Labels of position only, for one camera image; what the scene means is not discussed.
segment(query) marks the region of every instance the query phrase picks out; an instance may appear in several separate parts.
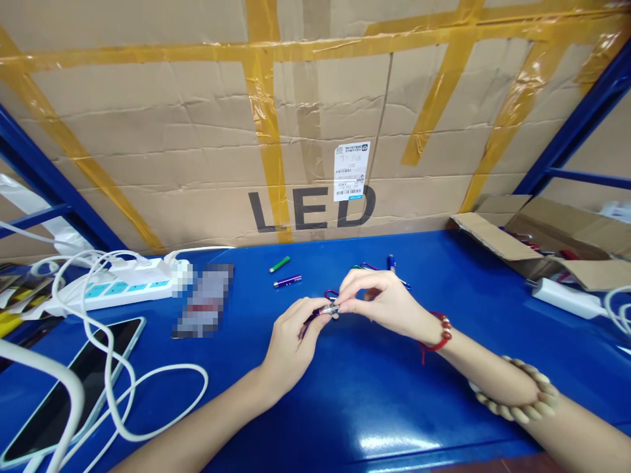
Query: left hand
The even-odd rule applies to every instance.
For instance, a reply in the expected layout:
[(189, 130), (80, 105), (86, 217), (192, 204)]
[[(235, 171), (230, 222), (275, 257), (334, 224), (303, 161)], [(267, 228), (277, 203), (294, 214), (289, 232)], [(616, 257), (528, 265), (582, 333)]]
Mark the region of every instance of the left hand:
[(314, 358), (317, 336), (331, 316), (316, 317), (301, 337), (304, 323), (314, 310), (327, 304), (330, 301), (325, 298), (298, 299), (274, 322), (268, 354), (259, 368), (261, 383), (272, 402), (279, 401), (307, 371)]

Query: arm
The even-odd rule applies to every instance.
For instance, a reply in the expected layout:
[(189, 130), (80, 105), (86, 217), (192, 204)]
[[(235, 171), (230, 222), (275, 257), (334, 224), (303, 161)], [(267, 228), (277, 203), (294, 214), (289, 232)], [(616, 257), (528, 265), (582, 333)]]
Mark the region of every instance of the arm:
[[(361, 289), (372, 289), (367, 292), (370, 299), (377, 296), (357, 300), (355, 295)], [(441, 340), (440, 321), (423, 309), (390, 271), (351, 270), (342, 282), (336, 304), (341, 313), (365, 315), (428, 346)], [(508, 406), (537, 400), (538, 387), (529, 375), (463, 333), (452, 329), (452, 334), (437, 353), (488, 397)], [(631, 439), (563, 395), (554, 417), (522, 427), (570, 472), (631, 471)]]
[(112, 472), (198, 472), (245, 424), (293, 388), (314, 357), (317, 336), (331, 320), (320, 315), (300, 337), (313, 310), (327, 299), (299, 299), (274, 323), (263, 364), (211, 402), (136, 450)]

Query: wooden bead bracelet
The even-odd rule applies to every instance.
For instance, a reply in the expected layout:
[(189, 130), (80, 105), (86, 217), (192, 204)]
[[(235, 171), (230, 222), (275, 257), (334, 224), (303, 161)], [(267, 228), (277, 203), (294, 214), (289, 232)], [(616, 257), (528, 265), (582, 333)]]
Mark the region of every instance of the wooden bead bracelet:
[(559, 390), (552, 386), (550, 379), (540, 373), (537, 368), (532, 365), (527, 365), (520, 359), (513, 359), (508, 356), (502, 356), (506, 361), (520, 368), (523, 372), (527, 373), (539, 388), (537, 395), (538, 401), (533, 404), (526, 404), (520, 407), (509, 407), (502, 404), (498, 404), (492, 399), (489, 399), (487, 395), (482, 393), (480, 388), (469, 381), (471, 389), (475, 392), (475, 397), (478, 401), (488, 407), (488, 410), (495, 415), (501, 415), (506, 420), (511, 422), (517, 421), (520, 424), (528, 424), (531, 420), (541, 420), (544, 417), (550, 417), (554, 415), (554, 408), (559, 403)]

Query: blue shelf bar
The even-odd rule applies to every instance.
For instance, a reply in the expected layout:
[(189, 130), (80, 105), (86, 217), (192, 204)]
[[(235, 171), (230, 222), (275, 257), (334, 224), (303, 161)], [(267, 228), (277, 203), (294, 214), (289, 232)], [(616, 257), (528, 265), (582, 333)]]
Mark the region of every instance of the blue shelf bar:
[[(72, 207), (67, 204), (60, 204), (55, 207), (40, 210), (39, 212), (35, 212), (34, 214), (25, 215), (22, 218), (7, 223), (9, 225), (13, 225), (14, 227), (18, 227), (21, 230), (26, 230), (30, 227), (35, 227), (40, 223), (44, 223), (45, 221), (69, 214), (70, 212), (72, 212)], [(0, 227), (0, 238), (8, 237), (9, 235), (13, 235), (13, 233), (13, 230)]]
[(573, 181), (582, 181), (631, 190), (631, 179), (627, 179), (625, 177), (613, 177), (604, 174), (584, 173), (580, 171), (569, 171), (567, 169), (557, 168), (548, 169), (546, 171), (546, 175), (550, 177), (560, 177), (562, 179), (572, 179)]
[(578, 104), (514, 194), (537, 195), (553, 177), (629, 189), (629, 179), (570, 171), (562, 167), (630, 89), (631, 40), (622, 47)]
[[(0, 156), (51, 205), (51, 208), (27, 215), (11, 225), (25, 229), (63, 215), (94, 248), (103, 251), (127, 249), (1, 105)], [(0, 238), (11, 233), (2, 229)]]

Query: purple carabiner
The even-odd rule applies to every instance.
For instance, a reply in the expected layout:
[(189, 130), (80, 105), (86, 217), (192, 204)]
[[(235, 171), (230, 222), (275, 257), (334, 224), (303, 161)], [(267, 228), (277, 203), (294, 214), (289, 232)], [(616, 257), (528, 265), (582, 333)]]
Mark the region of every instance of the purple carabiner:
[(378, 271), (378, 269), (376, 267), (374, 267), (371, 264), (368, 264), (366, 262), (360, 264), (360, 267), (363, 268), (363, 269), (372, 269), (373, 271)]
[[(334, 297), (333, 299), (331, 299), (330, 297), (328, 297), (328, 296), (327, 296), (327, 294), (328, 294), (328, 293), (330, 293), (330, 292), (331, 292), (331, 293), (333, 293), (333, 294), (335, 294), (335, 296), (336, 296), (336, 297)], [(325, 296), (328, 300), (330, 300), (331, 302), (333, 302), (334, 300), (336, 300), (336, 299), (337, 299), (337, 296), (339, 296), (339, 295), (340, 295), (340, 293), (339, 293), (339, 292), (337, 292), (337, 291), (334, 291), (333, 289), (327, 289), (327, 290), (324, 292), (324, 296)]]

